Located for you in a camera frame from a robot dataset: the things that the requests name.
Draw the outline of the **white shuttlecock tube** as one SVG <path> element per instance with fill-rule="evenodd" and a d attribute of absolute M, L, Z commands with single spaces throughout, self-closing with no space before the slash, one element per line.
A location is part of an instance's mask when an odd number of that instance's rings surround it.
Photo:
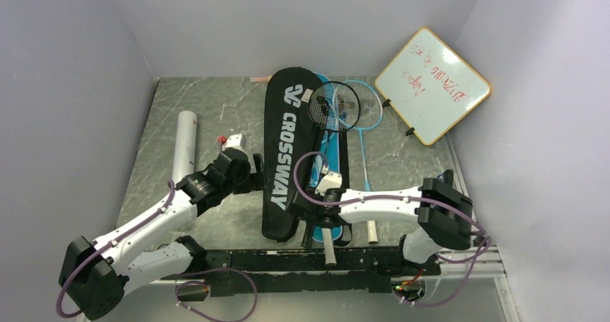
<path fill-rule="evenodd" d="M 178 114 L 176 142 L 173 156 L 172 180 L 178 183 L 194 172 L 197 115 L 192 111 Z"/>

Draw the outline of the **black racket cover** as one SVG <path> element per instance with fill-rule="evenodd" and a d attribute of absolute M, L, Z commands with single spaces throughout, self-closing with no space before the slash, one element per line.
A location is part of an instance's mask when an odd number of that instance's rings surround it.
<path fill-rule="evenodd" d="M 297 194 L 293 165 L 320 145 L 321 129 L 308 115 L 307 91 L 322 81 L 312 71 L 291 67 L 271 76 L 265 92 L 263 118 L 263 191 L 261 232 L 267 239 L 287 242 L 296 233 L 297 216 L 287 208 Z"/>

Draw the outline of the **black badminton racket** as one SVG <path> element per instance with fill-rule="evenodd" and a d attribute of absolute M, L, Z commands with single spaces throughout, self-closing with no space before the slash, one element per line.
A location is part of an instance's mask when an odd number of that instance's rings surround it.
<path fill-rule="evenodd" d="M 313 124 L 320 128 L 324 133 L 336 132 L 340 138 L 346 132 L 355 128 L 355 124 L 360 118 L 360 102 L 354 90 L 340 81 L 327 81 L 313 91 L 307 101 L 307 113 Z M 320 157 L 324 160 L 324 168 L 320 170 L 320 179 L 329 171 L 326 166 L 327 158 L 320 151 L 312 151 L 303 154 L 294 164 L 292 179 L 295 188 L 306 190 L 309 187 L 311 168 L 314 158 Z M 345 203 L 347 190 L 349 189 L 348 169 L 341 165 L 342 187 L 345 192 L 342 194 L 338 203 L 339 207 Z M 307 222 L 307 230 L 314 229 L 314 225 Z"/>

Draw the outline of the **blue white badminton racket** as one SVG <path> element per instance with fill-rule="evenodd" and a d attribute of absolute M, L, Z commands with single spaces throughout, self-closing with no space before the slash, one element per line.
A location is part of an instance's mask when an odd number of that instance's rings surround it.
<path fill-rule="evenodd" d="M 376 90 L 368 83 L 362 80 L 348 79 L 343 83 L 354 90 L 360 102 L 360 118 L 355 124 L 355 129 L 358 131 L 360 139 L 360 149 L 363 160 L 363 174 L 365 190 L 372 191 L 367 168 L 367 159 L 365 152 L 363 132 L 377 127 L 383 118 L 382 102 Z"/>

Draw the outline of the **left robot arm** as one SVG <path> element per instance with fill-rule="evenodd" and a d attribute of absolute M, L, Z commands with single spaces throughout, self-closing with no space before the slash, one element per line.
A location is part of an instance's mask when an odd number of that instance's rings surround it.
<path fill-rule="evenodd" d="M 227 196 L 259 189 L 261 172 L 250 171 L 245 135 L 219 137 L 217 143 L 220 151 L 213 162 L 177 183 L 169 180 L 168 194 L 145 212 L 92 241 L 79 236 L 67 246 L 55 301 L 58 316 L 84 314 L 93 321 L 152 281 L 177 274 L 195 279 L 204 273 L 207 252 L 190 236 L 152 252 L 149 247 Z"/>

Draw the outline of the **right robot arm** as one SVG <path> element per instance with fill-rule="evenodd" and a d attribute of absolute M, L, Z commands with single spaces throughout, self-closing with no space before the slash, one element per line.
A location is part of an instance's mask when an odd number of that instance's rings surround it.
<path fill-rule="evenodd" d="M 426 178 L 420 186 L 394 191 L 342 188 L 342 176 L 330 171 L 315 189 L 315 198 L 301 186 L 298 194 L 309 202 L 305 220 L 321 228 L 368 221 L 404 221 L 417 226 L 400 241 L 396 268 L 413 275 L 441 249 L 467 250 L 472 229 L 482 229 L 472 217 L 472 200 L 453 187 L 454 172 Z"/>

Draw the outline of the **blue racket cover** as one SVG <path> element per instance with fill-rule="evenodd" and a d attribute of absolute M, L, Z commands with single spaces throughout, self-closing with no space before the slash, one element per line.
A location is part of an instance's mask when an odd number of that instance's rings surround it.
<path fill-rule="evenodd" d="M 317 77 L 320 79 L 321 82 L 327 82 L 329 81 L 328 77 L 318 73 L 318 72 L 314 72 Z M 322 141 L 320 144 L 320 148 L 319 151 L 322 152 L 324 154 L 324 156 L 327 158 L 327 167 L 329 170 L 338 173 L 340 172 L 340 142 L 339 142 L 339 134 L 336 132 L 330 132 L 330 133 L 324 133 L 323 137 L 322 137 Z M 311 176 L 310 176 L 310 180 L 309 180 L 309 187 L 311 188 L 315 188 L 319 182 L 320 179 L 320 170 L 322 168 L 324 168 L 324 160 L 320 157 L 315 157 L 314 158 L 314 164 L 312 165 L 311 168 Z M 332 237 L 332 241 L 338 241 L 339 239 L 341 239 L 342 234 L 343 234 L 343 227 L 342 226 L 338 226 L 335 227 L 333 229 L 331 229 L 331 237 Z M 318 242 L 318 243 L 323 243 L 323 234 L 322 234 L 322 229 L 318 226 L 314 227 L 314 231 L 312 234 L 312 240 L 314 242 Z"/>

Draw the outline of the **white dry erase board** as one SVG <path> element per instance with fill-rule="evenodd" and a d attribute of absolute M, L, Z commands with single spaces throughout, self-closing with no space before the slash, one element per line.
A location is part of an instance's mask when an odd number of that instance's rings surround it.
<path fill-rule="evenodd" d="M 492 93 L 492 85 L 427 27 L 382 70 L 375 87 L 428 146 Z"/>

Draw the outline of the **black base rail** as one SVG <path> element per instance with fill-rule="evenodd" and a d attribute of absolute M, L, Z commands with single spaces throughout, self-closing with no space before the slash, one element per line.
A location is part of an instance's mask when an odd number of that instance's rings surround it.
<path fill-rule="evenodd" d="M 403 259 L 397 247 L 345 247 L 336 249 L 337 265 L 325 263 L 320 249 L 210 250 L 206 264 L 197 264 L 173 280 L 202 279 L 214 297 L 251 293 L 246 273 L 259 293 L 298 293 L 365 290 L 390 293 L 392 285 L 426 275 L 440 275 L 437 260 L 424 264 Z"/>

